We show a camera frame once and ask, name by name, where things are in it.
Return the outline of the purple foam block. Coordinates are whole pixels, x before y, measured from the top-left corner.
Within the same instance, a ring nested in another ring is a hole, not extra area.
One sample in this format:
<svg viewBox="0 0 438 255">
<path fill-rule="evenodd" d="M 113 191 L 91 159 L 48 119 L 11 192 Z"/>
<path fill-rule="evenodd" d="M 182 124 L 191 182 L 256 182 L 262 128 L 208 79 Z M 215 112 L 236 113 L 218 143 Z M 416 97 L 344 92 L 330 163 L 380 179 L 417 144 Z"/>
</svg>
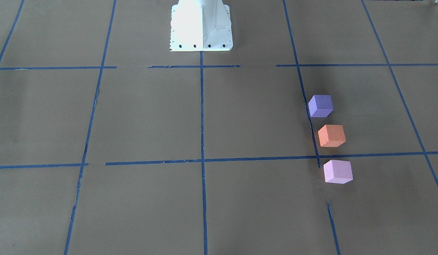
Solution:
<svg viewBox="0 0 438 255">
<path fill-rule="evenodd" d="M 308 102 L 310 117 L 325 118 L 334 110 L 330 95 L 313 95 Z"/>
</svg>

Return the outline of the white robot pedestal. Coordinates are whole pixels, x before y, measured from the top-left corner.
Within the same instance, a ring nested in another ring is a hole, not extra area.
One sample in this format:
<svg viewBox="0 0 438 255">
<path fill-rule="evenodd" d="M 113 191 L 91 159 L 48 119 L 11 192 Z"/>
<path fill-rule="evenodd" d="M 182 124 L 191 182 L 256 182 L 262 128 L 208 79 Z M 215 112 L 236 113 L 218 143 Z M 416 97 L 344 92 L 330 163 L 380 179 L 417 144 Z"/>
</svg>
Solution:
<svg viewBox="0 0 438 255">
<path fill-rule="evenodd" d="M 172 5 L 171 52 L 231 51 L 230 8 L 222 0 L 179 0 Z"/>
</svg>

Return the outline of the pink foam block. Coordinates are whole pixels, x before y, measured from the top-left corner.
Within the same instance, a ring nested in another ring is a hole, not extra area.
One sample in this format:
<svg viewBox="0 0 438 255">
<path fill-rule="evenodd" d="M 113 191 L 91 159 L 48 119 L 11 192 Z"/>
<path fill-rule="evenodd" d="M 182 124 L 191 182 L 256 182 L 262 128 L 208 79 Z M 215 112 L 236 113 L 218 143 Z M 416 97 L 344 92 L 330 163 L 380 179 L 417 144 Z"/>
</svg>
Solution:
<svg viewBox="0 0 438 255">
<path fill-rule="evenodd" d="M 330 160 L 323 165 L 326 183 L 345 184 L 353 180 L 350 161 Z"/>
</svg>

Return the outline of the orange foam block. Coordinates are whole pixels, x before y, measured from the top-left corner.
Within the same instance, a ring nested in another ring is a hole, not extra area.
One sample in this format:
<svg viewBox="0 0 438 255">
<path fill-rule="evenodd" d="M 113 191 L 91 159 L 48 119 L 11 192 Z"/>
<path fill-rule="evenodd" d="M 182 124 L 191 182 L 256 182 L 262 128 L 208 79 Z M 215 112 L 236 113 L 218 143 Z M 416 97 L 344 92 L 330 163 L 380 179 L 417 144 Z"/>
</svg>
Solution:
<svg viewBox="0 0 438 255">
<path fill-rule="evenodd" d="M 318 131 L 318 138 L 321 147 L 339 147 L 346 142 L 342 125 L 324 125 Z"/>
</svg>

